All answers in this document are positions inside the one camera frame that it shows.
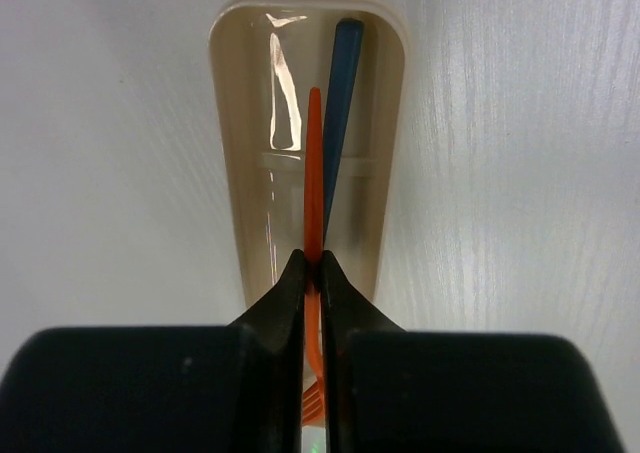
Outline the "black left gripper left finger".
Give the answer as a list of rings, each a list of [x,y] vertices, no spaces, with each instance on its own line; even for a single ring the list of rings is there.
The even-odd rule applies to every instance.
[[[222,326],[50,328],[1,382],[5,452],[297,452],[306,261]]]

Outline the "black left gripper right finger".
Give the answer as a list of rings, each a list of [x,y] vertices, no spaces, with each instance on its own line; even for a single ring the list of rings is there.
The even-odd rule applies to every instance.
[[[620,452],[589,363],[546,334],[417,332],[319,266],[331,452]]]

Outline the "orange plastic fork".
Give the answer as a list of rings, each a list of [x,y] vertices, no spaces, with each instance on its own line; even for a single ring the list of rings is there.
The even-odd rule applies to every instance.
[[[304,297],[306,359],[316,377],[302,396],[302,425],[319,422],[324,416],[324,363],[320,348],[320,291],[317,268],[324,242],[324,173],[321,92],[309,93],[304,170],[304,256],[308,263]]]

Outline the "dark blue chopstick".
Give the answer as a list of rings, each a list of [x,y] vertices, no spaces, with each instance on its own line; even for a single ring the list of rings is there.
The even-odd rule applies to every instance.
[[[326,239],[359,64],[364,24],[341,19],[335,28],[323,126],[324,227]]]

